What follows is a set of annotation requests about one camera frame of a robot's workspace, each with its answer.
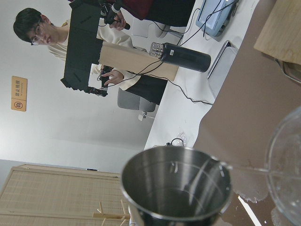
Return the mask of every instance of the eyeglasses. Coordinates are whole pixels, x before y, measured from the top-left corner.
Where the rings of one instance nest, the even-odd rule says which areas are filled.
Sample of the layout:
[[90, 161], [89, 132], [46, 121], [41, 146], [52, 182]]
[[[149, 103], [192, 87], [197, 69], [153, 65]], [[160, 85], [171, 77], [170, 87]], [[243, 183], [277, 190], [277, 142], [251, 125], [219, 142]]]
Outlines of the eyeglasses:
[[38, 21], [37, 26], [34, 29], [36, 35], [32, 38], [32, 46], [37, 46], [39, 44], [40, 38], [37, 35], [42, 34], [42, 27], [39, 25], [39, 23], [40, 20]]

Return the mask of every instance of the sign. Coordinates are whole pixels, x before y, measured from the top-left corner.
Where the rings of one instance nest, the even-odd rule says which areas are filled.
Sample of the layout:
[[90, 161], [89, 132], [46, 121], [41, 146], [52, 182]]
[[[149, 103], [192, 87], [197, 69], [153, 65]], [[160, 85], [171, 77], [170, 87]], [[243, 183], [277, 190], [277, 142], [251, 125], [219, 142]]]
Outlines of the sign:
[[27, 79], [12, 76], [11, 78], [11, 109], [26, 111]]

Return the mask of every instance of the desk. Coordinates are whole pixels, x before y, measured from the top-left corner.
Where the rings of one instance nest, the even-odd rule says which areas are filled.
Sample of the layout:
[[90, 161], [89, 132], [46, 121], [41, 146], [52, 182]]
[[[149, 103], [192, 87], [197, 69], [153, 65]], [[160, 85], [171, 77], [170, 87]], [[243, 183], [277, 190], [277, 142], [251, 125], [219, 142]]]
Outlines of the desk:
[[[256, 3], [258, 7], [251, 20], [248, 12], [254, 11]], [[220, 40], [205, 40], [201, 34], [198, 40], [197, 37], [193, 39], [191, 48], [209, 53], [213, 59], [225, 40], [230, 40], [239, 51], [212, 107], [193, 104], [168, 85], [145, 148], [164, 145], [179, 133], [184, 133], [188, 147], [223, 161], [264, 167], [265, 152], [273, 130], [301, 104], [300, 85], [286, 78], [273, 59], [253, 48], [274, 4], [275, 0], [242, 1]], [[246, 17], [251, 20], [249, 27]], [[235, 29], [235, 23], [242, 20], [246, 23], [246, 36], [241, 27], [240, 32]], [[202, 97], [213, 101], [205, 77], [205, 74], [189, 74], [188, 70], [181, 69], [175, 81], [194, 99]], [[247, 201], [257, 217], [254, 220], [256, 225], [291, 225], [275, 208], [263, 175], [233, 170], [231, 178], [233, 199], [216, 226], [254, 225], [242, 204]]]
[[[235, 16], [231, 18], [225, 31], [217, 39], [208, 35], [203, 37], [203, 32], [199, 31], [182, 46], [209, 54], [212, 64], [225, 41], [229, 40], [235, 47], [240, 47], [258, 1], [241, 0]], [[200, 8], [201, 5], [202, 0], [196, 0], [193, 11]], [[193, 13], [190, 17], [192, 26], [184, 35], [183, 41], [186, 41], [199, 29], [195, 25], [198, 12], [194, 17], [192, 16]], [[179, 68], [174, 82], [183, 88], [188, 97], [213, 103], [214, 97], [208, 86], [207, 73], [208, 71], [201, 73]], [[145, 149], [154, 145], [165, 145], [176, 137], [184, 138], [185, 146], [192, 147], [198, 136], [199, 123], [210, 108], [210, 105], [203, 103], [192, 103], [186, 99], [179, 88], [168, 82]]]

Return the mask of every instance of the thermos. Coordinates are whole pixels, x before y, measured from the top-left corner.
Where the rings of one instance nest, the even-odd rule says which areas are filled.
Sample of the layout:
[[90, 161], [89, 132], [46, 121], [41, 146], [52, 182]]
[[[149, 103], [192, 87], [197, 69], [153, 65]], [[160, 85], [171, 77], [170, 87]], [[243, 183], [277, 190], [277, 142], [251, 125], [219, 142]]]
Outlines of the thermos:
[[199, 72], [207, 71], [211, 63], [211, 57], [208, 54], [170, 43], [159, 44], [153, 42], [150, 47], [150, 55], [157, 57], [164, 63]]

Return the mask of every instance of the hand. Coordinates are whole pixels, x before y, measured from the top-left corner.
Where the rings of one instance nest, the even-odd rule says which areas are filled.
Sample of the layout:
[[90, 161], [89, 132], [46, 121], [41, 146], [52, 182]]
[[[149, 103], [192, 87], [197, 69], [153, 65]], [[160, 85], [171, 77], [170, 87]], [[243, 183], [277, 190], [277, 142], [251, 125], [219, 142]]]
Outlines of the hand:
[[124, 29], [124, 27], [126, 26], [127, 22], [124, 19], [121, 11], [119, 11], [117, 13], [117, 15], [114, 17], [115, 22], [113, 22], [112, 24], [110, 24], [110, 28], [115, 28], [118, 31], [121, 31]]
[[108, 72], [108, 73], [106, 73], [106, 74], [103, 74], [102, 76], [103, 76], [103, 77], [112, 76], [111, 79], [107, 80], [107, 81], [104, 83], [105, 86], [108, 85], [108, 84], [110, 84], [110, 83], [112, 83], [112, 84], [117, 84], [117, 83], [123, 81], [123, 78], [124, 78], [123, 74], [120, 73], [119, 71], [116, 71], [116, 70], [112, 70], [111, 72]]

